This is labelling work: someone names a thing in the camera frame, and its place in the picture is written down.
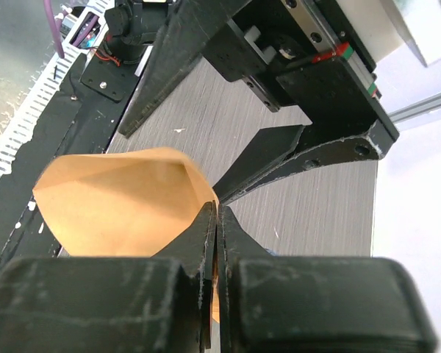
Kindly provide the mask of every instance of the red wire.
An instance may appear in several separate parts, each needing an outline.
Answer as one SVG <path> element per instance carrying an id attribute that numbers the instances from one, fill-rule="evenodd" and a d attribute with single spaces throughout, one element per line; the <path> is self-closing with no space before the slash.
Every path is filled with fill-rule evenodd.
<path id="1" fill-rule="evenodd" d="M 99 58 L 100 60 L 103 61 L 113 61 L 117 66 L 121 66 L 121 63 L 119 62 L 119 60 L 115 59 L 114 57 L 109 56 L 108 54 L 103 54 L 104 57 L 102 57 L 98 51 L 95 51 L 95 55 L 97 56 L 97 58 Z"/>
<path id="2" fill-rule="evenodd" d="M 96 55 L 97 58 L 99 58 L 100 60 L 103 60 L 103 61 L 110 61 L 109 58 L 107 58 L 107 57 L 102 57 L 100 54 L 98 54 L 97 51 L 95 51 L 95 55 Z"/>

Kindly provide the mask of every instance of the green marking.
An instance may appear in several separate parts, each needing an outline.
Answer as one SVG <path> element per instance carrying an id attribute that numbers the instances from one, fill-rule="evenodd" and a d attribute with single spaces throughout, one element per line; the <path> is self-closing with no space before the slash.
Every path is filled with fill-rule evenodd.
<path id="1" fill-rule="evenodd" d="M 351 46 L 348 45 L 348 48 L 345 50 L 345 52 L 341 57 L 344 58 L 345 60 L 348 60 L 351 57 L 351 55 L 353 55 L 353 53 L 354 53 L 353 48 L 351 48 Z"/>
<path id="2" fill-rule="evenodd" d="M 377 86 L 376 86 L 375 83 L 372 83 L 372 84 L 369 86 L 369 88 L 367 89 L 367 92 L 368 92 L 370 95 L 373 95 L 373 93 L 374 93 L 375 90 L 377 90 Z"/>

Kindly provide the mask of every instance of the scratched black surface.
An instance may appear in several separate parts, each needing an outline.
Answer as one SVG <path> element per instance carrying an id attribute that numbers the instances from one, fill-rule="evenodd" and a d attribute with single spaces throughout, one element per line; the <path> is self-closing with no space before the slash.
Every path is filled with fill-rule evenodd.
<path id="1" fill-rule="evenodd" d="M 249 2 L 182 1 L 170 23 L 157 33 L 147 74 L 118 131 L 131 135 L 191 72 L 207 42 Z"/>
<path id="2" fill-rule="evenodd" d="M 0 277 L 0 352 L 196 352 L 197 299 L 176 260 L 18 261 Z"/>
<path id="3" fill-rule="evenodd" d="M 108 65 L 110 70 L 118 70 L 118 76 L 125 83 L 127 91 L 124 98 L 118 103 L 113 102 L 79 82 L 85 57 L 79 57 L 78 61 L 64 79 L 61 91 L 55 94 L 41 114 L 33 139 L 18 151 L 12 173 L 0 179 L 1 263 L 6 263 L 14 256 L 38 256 L 43 254 L 43 249 L 46 249 L 45 254 L 58 250 L 60 246 L 49 231 L 36 235 L 39 222 L 22 222 L 29 212 L 27 205 L 32 197 L 32 188 L 54 156 L 105 151 L 129 99 L 127 92 L 132 92 L 137 83 L 133 66 L 118 68 L 112 63 L 96 63 Z M 70 97 L 73 94 L 79 100 L 72 101 Z M 21 228 L 15 229 L 18 222 L 23 227 L 29 227 L 25 228 L 27 231 L 24 234 L 21 234 Z M 8 242 L 4 248 L 9 238 L 14 241 Z"/>

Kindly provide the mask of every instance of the brushed metal surface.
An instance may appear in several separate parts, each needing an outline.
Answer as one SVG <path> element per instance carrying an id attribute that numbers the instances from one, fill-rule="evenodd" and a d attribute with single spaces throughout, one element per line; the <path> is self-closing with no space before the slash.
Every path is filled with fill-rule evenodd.
<path id="1" fill-rule="evenodd" d="M 203 60 L 130 139 L 109 152 L 170 146 L 191 156 L 213 185 L 258 129 L 308 124 L 297 108 L 271 113 L 242 82 L 229 84 Z M 376 162 L 308 171 L 232 204 L 243 228 L 279 254 L 369 256 Z M 212 330 L 211 352 L 219 352 Z"/>

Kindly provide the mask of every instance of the white cable carrier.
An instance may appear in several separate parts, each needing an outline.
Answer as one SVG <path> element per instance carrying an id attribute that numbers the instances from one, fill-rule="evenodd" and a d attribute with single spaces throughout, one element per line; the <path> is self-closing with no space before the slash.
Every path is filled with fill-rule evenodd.
<path id="1" fill-rule="evenodd" d="M 35 85 L 24 99 L 23 104 L 15 111 L 7 128 L 0 136 L 0 178 L 4 174 L 12 173 L 12 163 L 20 147 L 32 139 L 33 130 L 37 120 L 49 103 L 54 94 L 59 90 L 60 83 L 74 64 L 76 58 L 85 50 L 78 49 L 69 43 L 79 30 L 89 12 L 99 17 L 101 31 L 96 38 L 95 45 L 98 45 L 103 38 L 105 30 L 104 12 L 114 7 L 114 0 L 90 0 L 79 16 L 79 20 L 69 32 L 67 38 L 62 42 L 65 58 L 60 59 L 57 54 L 49 61 L 43 73 L 39 76 Z"/>

